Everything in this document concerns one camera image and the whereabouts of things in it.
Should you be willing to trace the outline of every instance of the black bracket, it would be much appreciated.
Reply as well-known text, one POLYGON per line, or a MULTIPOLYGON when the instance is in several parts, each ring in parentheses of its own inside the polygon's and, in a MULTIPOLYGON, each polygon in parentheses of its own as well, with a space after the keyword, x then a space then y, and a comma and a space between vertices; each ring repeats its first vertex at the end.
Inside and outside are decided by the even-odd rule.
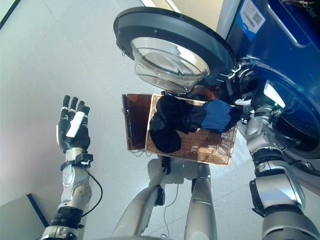
POLYGON ((251 197, 252 197, 252 203, 254 205, 254 208, 252 208, 252 210, 260 215, 261 217, 265 217, 266 216, 266 210, 261 202, 261 199, 259 197, 259 193, 257 190, 257 186, 256 186, 256 180, 252 180, 250 181, 250 191, 251 191, 251 197))
POLYGON ((171 158, 169 156, 161 157, 161 167, 166 168, 166 175, 171 173, 171 158))
POLYGON ((155 200, 155 205, 163 206, 165 204, 165 200, 166 200, 165 190, 161 186, 159 186, 158 196, 155 200))
POLYGON ((280 150, 269 148, 259 149, 253 154, 252 158, 255 167, 261 163, 268 161, 285 161, 283 154, 280 150))
POLYGON ((72 166, 78 166, 82 168, 90 168, 90 163, 93 162, 94 156, 89 153, 81 153, 75 157, 75 160, 72 161, 66 161, 61 165, 60 170, 63 171, 65 167, 72 165, 72 166))

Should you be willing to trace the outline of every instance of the tile floor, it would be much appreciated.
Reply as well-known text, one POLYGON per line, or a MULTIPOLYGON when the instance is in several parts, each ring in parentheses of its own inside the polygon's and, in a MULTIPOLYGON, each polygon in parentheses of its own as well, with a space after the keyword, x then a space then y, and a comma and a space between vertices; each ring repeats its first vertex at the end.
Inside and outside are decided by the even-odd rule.
MULTIPOLYGON (((141 2, 22 0, 0 31, 1 204, 35 193, 45 216, 53 216, 64 160, 55 143, 55 125, 64 94, 78 96, 91 107, 91 172, 104 189, 102 202, 85 221, 84 240, 112 234, 126 206, 148 185, 159 164, 156 155, 136 156, 126 147, 121 94, 160 92, 135 76, 134 63, 116 46, 113 21, 119 12, 135 6, 141 2)), ((166 212, 175 240, 183 239, 194 166, 177 160, 167 178, 166 205, 179 183, 177 200, 166 212)), ((260 238, 262 218, 251 211, 248 187, 253 169, 239 132, 230 166, 210 166, 220 240, 260 238)), ((99 198, 94 183, 92 190, 89 207, 99 198)), ((308 190, 305 194, 306 214, 320 226, 319 197, 308 190)), ((163 216, 164 207, 155 207, 144 235, 167 234, 163 216)))

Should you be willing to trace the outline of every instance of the robotic arm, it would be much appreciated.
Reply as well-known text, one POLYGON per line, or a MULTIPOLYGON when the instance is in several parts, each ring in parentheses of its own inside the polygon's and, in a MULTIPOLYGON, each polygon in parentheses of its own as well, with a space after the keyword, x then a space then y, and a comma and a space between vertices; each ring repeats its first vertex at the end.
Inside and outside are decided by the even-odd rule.
POLYGON ((61 204, 50 222, 41 240, 76 240, 81 218, 89 202, 92 191, 89 184, 91 174, 88 169, 93 155, 87 153, 90 145, 88 134, 88 113, 90 108, 74 97, 63 99, 60 122, 56 126, 56 140, 65 153, 65 162, 61 165, 63 193, 61 204))
POLYGON ((254 114, 246 134, 256 178, 249 185, 252 210, 264 218, 262 239, 320 239, 316 226, 303 213, 306 206, 303 190, 270 130, 284 102, 267 81, 251 106, 254 114))

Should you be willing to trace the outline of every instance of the wire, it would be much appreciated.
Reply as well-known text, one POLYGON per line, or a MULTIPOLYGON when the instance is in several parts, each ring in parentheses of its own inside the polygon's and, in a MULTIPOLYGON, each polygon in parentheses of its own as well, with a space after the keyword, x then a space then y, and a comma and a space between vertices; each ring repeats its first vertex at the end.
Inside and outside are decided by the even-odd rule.
POLYGON ((291 162, 291 163, 289 163, 289 164, 295 166, 297 169, 305 172, 306 174, 310 174, 310 175, 313 175, 313 176, 316 176, 316 177, 320 177, 320 171, 315 170, 315 167, 314 167, 310 162, 308 162, 308 164, 309 164, 313 169, 308 168, 308 167, 304 164, 304 162, 302 162, 301 160, 296 160, 296 161, 293 161, 293 162, 291 162))
POLYGON ((295 143, 293 143, 293 144, 291 144, 291 145, 283 148, 283 149, 282 149, 282 152, 284 152, 284 151, 286 151, 286 150, 288 150, 288 149, 294 148, 294 147, 298 146, 300 143, 301 143, 301 141, 296 141, 295 143))
POLYGON ((162 235, 165 235, 165 236, 167 236, 168 239, 170 239, 170 233, 169 233, 168 223, 167 223, 167 221, 166 221, 166 210, 167 210, 168 207, 170 207, 171 205, 173 205, 173 204, 175 203, 175 201, 177 200, 178 190, 179 190, 179 184, 176 185, 176 193, 175 193, 175 198, 174 198, 174 200, 172 201, 172 203, 170 203, 168 206, 166 206, 166 207, 164 208, 163 220, 164 220, 164 223, 165 223, 165 226, 166 226, 166 230, 167 230, 167 232, 168 232, 168 236, 165 235, 164 233, 161 234, 161 236, 162 236, 162 235))
POLYGON ((54 232, 54 238, 55 238, 56 235, 57 235, 57 231, 58 231, 59 227, 60 227, 60 225, 58 225, 58 226, 56 227, 56 230, 55 230, 55 232, 54 232))
POLYGON ((84 216, 88 215, 89 213, 91 213, 91 212, 96 208, 96 206, 98 206, 98 204, 101 202, 102 196, 103 196, 103 194, 104 194, 104 191, 103 191, 103 189, 102 189, 102 186, 101 186, 100 182, 98 182, 98 180, 97 180, 94 176, 91 175, 91 173, 88 171, 87 168, 84 168, 84 169, 86 170, 86 172, 88 173, 88 175, 96 182, 96 184, 98 184, 98 186, 99 186, 99 188, 100 188, 100 191, 101 191, 101 195, 100 195, 99 201, 94 205, 93 208, 91 208, 91 210, 89 210, 88 212, 86 212, 85 214, 83 214, 83 215, 82 215, 82 218, 83 218, 84 216))
POLYGON ((144 151, 139 151, 139 150, 137 150, 137 151, 130 150, 129 152, 138 158, 140 158, 144 154, 144 151))

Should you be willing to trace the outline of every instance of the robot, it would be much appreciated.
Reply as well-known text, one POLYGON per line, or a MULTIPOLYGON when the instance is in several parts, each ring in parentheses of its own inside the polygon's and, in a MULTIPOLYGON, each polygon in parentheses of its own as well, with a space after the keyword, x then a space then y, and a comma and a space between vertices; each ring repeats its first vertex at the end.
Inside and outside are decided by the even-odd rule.
MULTIPOLYGON (((61 165, 63 193, 61 204, 41 240, 76 240, 81 218, 90 201, 89 179, 95 178, 89 168, 93 155, 90 145, 88 113, 90 108, 74 97, 63 99, 61 116, 56 126, 57 143, 65 153, 61 165)), ((304 215, 306 199, 303 190, 286 162, 283 151, 275 141, 270 125, 281 114, 282 99, 266 82, 250 102, 247 147, 253 159, 256 178, 249 183, 253 210, 262 216, 261 238, 264 240, 319 240, 320 233, 304 215)), ((165 203, 166 175, 170 174, 170 158, 163 157, 161 171, 139 192, 118 221, 112 237, 105 240, 158 240, 141 236, 148 226, 154 206, 165 203)), ((210 169, 198 166, 192 181, 192 196, 185 226, 185 240, 216 240, 217 228, 211 194, 210 169)))

